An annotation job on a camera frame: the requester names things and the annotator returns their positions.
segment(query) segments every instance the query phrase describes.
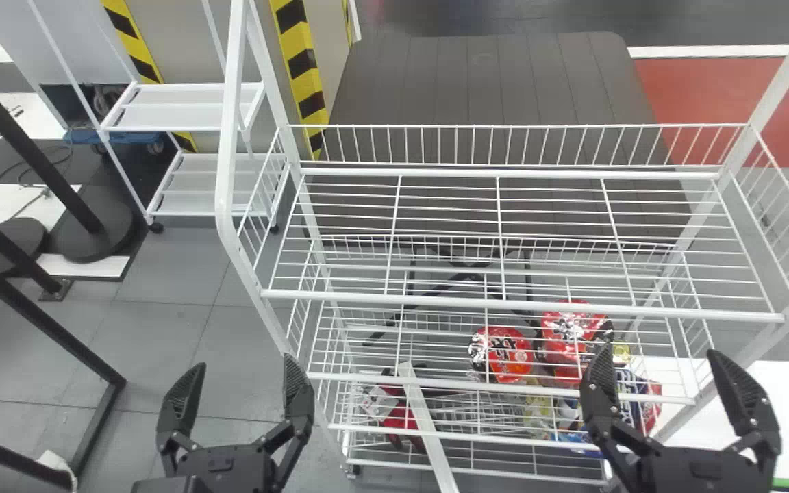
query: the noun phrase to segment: white shelving unit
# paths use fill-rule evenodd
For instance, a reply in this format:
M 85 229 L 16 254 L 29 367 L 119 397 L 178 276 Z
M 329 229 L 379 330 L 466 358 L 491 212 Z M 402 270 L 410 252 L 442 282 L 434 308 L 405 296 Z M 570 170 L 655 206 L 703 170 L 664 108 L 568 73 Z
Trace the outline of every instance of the white shelving unit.
M 264 84 L 244 82 L 240 128 L 251 128 Z M 104 131 L 221 131 L 223 84 L 132 82 L 101 121 Z
M 583 367 L 548 359 L 539 321 L 607 315 L 624 412 L 663 442 L 715 395 L 719 327 L 757 331 L 730 355 L 744 367 L 789 333 L 789 184 L 760 134 L 788 87 L 789 56 L 745 124 L 283 127 L 261 173 L 284 170 L 297 199 L 273 236 L 231 219 L 233 84 L 218 232 L 279 350 L 317 382 L 316 421 L 344 465 L 431 470 L 442 491 L 452 473 L 609 488 L 579 411 L 561 412 Z M 318 130 L 321 156 L 301 158 L 295 132 Z M 486 327 L 520 334 L 531 375 L 472 368 Z M 372 387 L 402 393 L 379 405 L 400 418 L 362 409 Z
M 148 209 L 156 216 L 213 216 L 215 215 L 215 180 L 218 156 L 215 153 L 179 153 L 181 157 L 173 160 L 172 168 L 157 193 L 151 199 Z M 254 184 L 259 180 L 259 172 L 264 162 L 263 154 L 238 153 L 233 188 L 233 215 L 267 217 L 265 203 L 255 200 L 249 206 Z M 279 181 L 278 173 L 271 169 L 265 177 L 272 184 Z M 279 209 L 281 193 L 273 193 L 272 210 Z
M 171 132 L 222 131 L 222 121 L 228 113 L 225 108 L 229 108 L 225 105 L 225 84 L 142 84 L 138 81 L 134 70 L 129 69 L 126 60 L 120 58 L 118 50 L 112 47 L 112 52 L 118 56 L 123 69 L 132 82 L 120 94 L 118 101 L 108 114 L 100 121 L 95 116 L 90 104 L 85 100 L 79 82 L 69 69 L 68 62 L 60 53 L 57 41 L 54 40 L 45 20 L 35 6 L 35 0 L 26 1 L 34 12 L 38 24 L 60 61 L 60 65 L 68 75 L 75 93 L 79 95 L 85 112 L 90 115 L 91 123 L 125 182 L 135 205 L 145 217 L 145 222 L 152 225 L 157 216 L 209 216 L 211 218 L 215 215 L 216 154 L 186 153 L 179 147 Z M 210 26 L 210 34 L 216 46 L 219 62 L 222 69 L 225 69 L 225 52 L 223 52 L 221 41 L 218 39 L 209 0 L 199 0 L 197 8 L 200 7 L 203 8 Z M 88 6 L 88 8 L 99 8 L 99 5 Z M 288 119 L 278 88 L 273 91 L 266 89 L 270 85 L 275 86 L 277 82 L 266 43 L 263 42 L 262 37 L 257 36 L 257 33 L 261 32 L 260 20 L 257 16 L 250 18 L 242 12 L 245 12 L 242 6 L 231 9 L 231 19 L 229 20 L 231 29 L 229 29 L 228 43 L 233 51 L 229 53 L 234 53 L 231 58 L 233 60 L 239 59 L 241 65 L 245 43 L 250 44 L 254 59 L 257 60 L 260 69 L 262 81 L 244 82 L 241 80 L 241 72 L 238 75 L 233 75 L 238 78 L 238 81 L 235 82 L 238 84 L 238 103 L 234 106 L 239 110 L 237 128 L 243 147 L 247 152 L 234 154 L 234 160 L 238 163 L 236 170 L 238 185 L 233 199 L 238 202 L 233 203 L 232 210 L 236 216 L 249 214 L 254 218 L 263 218 L 269 224 L 275 225 L 279 207 L 278 193 L 281 191 L 279 184 L 283 181 L 281 174 L 270 175 L 272 168 L 268 168 L 265 175 L 261 174 L 260 166 L 263 159 L 256 157 L 251 150 L 250 133 L 264 100 L 270 103 L 277 125 L 287 125 Z M 103 31 L 100 25 L 97 24 L 97 27 Z M 166 174 L 160 181 L 160 186 L 147 207 L 143 205 L 129 182 L 129 177 L 110 144 L 110 138 L 115 132 L 166 132 L 169 140 L 177 149 Z M 250 205 L 248 194 L 253 190 L 253 180 L 257 181 L 261 177 L 268 181 L 265 190 L 268 190 L 272 195 L 265 200 L 256 200 L 253 205 Z

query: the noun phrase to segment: black cable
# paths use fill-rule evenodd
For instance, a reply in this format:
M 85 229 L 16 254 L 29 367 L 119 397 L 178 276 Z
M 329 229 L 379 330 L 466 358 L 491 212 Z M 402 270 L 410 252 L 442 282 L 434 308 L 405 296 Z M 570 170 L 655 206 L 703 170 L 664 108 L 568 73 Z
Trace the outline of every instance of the black cable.
M 54 146 L 44 147 L 43 149 L 41 149 L 41 151 L 43 153 L 47 154 L 48 151 L 50 151 L 52 149 L 54 150 L 54 152 L 62 150 L 62 149 L 66 149 L 68 151 L 68 153 L 66 153 L 66 155 L 63 156 L 62 158 L 53 160 L 51 162 L 51 164 L 54 165 L 54 166 L 56 166 L 58 164 L 62 164 L 63 162 L 68 162 L 68 165 L 66 165 L 66 168 L 64 168 L 63 171 L 61 172 L 62 174 L 65 174 L 66 171 L 69 171 L 69 169 L 72 168 L 72 156 L 75 154 L 75 146 L 74 146 L 74 144 L 70 140 L 68 144 L 55 144 Z M 4 179 L 4 177 L 6 177 L 6 175 L 8 175 L 10 172 L 12 172 L 14 169 L 18 168 L 19 166 L 29 166 L 29 165 L 26 163 L 26 160 L 19 160 L 18 162 L 15 162 L 13 165 L 8 166 L 8 168 L 6 168 L 2 172 L 0 172 L 0 181 L 2 181 Z M 34 171 L 32 168 L 28 168 L 28 169 L 23 170 L 20 173 L 20 175 L 18 176 L 18 180 L 17 180 L 18 184 L 23 185 L 24 187 L 44 186 L 44 185 L 25 184 L 25 182 L 23 181 L 23 177 L 27 173 L 30 173 L 32 171 Z M 20 214 L 21 212 L 24 212 L 24 210 L 26 210 L 26 208 L 29 205 L 34 203 L 35 200 L 38 200 L 38 197 L 35 197 L 35 199 L 32 199 L 29 203 L 26 203 L 26 205 L 21 207 L 9 219 L 13 219 L 13 218 L 15 218 L 16 215 Z

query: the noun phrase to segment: black metal pole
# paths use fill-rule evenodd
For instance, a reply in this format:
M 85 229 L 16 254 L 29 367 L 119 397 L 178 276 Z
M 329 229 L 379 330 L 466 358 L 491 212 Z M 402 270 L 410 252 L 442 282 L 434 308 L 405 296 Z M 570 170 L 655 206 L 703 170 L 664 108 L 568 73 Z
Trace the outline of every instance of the black metal pole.
M 14 147 L 14 150 L 20 154 L 20 157 L 32 167 L 35 173 L 38 174 L 38 177 L 50 187 L 57 199 L 63 202 L 66 209 L 75 216 L 75 219 L 81 223 L 88 233 L 100 233 L 100 231 L 103 231 L 103 223 L 97 218 L 96 214 L 72 190 L 68 181 L 63 178 L 60 172 L 57 172 L 45 153 L 26 135 L 26 132 L 14 121 L 8 110 L 2 106 L 2 103 L 0 103 L 0 134 L 2 134 L 4 140 L 8 141 L 10 146 Z
M 31 475 L 45 483 L 59 486 L 63 490 L 72 490 L 72 476 L 68 471 L 60 471 L 48 468 L 40 462 L 36 462 L 22 453 L 14 452 L 12 449 L 0 445 L 0 464 L 6 468 L 14 469 L 18 473 Z
M 119 372 L 116 372 L 108 363 L 91 351 L 90 347 L 84 346 L 81 340 L 78 340 L 70 331 L 63 328 L 59 322 L 51 318 L 38 305 L 32 303 L 31 299 L 24 296 L 18 288 L 12 286 L 2 275 L 0 275 L 0 299 L 8 303 L 16 312 L 32 322 L 38 330 L 43 331 L 47 337 L 50 337 L 60 347 L 72 353 L 72 356 L 75 356 L 75 358 L 87 365 L 97 375 L 103 377 L 108 383 L 115 385 L 126 383 L 125 378 Z
M 16 243 L 13 243 L 12 239 L 5 233 L 2 233 L 2 230 L 0 230 L 0 253 L 13 262 L 20 269 L 20 272 L 31 277 L 32 281 L 35 281 L 48 293 L 56 293 L 62 288 L 62 284 L 58 283 L 50 274 L 47 274 L 32 257 L 20 249 Z

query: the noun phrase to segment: hazard tape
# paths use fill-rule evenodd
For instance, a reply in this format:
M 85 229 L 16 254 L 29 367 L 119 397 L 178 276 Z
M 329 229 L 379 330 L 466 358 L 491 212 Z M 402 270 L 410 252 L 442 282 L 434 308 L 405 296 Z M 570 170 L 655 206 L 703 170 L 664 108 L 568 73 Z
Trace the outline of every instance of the hazard tape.
M 316 129 L 309 129 L 307 134 L 310 149 L 318 157 L 322 149 L 322 127 L 328 124 L 329 115 L 306 9 L 303 0 L 270 0 L 270 7 L 300 122 L 318 125 Z
M 345 40 L 349 43 L 349 47 L 351 48 L 351 44 L 353 44 L 353 39 L 351 38 L 351 13 L 349 12 L 349 0 L 342 0 L 342 17 L 345 19 Z
M 126 53 L 136 67 L 141 82 L 144 82 L 144 84 L 163 84 L 163 75 L 157 69 L 157 64 L 154 63 L 151 52 L 148 50 L 141 32 L 138 31 L 138 26 L 132 18 L 132 14 L 129 13 L 125 0 L 101 0 L 101 2 L 105 8 L 105 13 L 108 14 L 109 19 L 112 20 L 112 25 L 118 32 L 118 37 L 123 43 Z M 172 134 L 182 149 L 191 153 L 197 152 L 197 143 L 194 142 L 194 138 L 189 132 L 174 131 Z

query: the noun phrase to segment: red floor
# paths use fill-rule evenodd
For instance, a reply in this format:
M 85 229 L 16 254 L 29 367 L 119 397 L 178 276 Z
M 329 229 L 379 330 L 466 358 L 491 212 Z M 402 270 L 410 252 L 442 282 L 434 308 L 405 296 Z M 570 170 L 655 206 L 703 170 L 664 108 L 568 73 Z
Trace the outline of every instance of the red floor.
M 781 58 L 635 60 L 660 123 L 745 122 Z M 789 166 L 789 93 L 763 137 L 780 166 Z

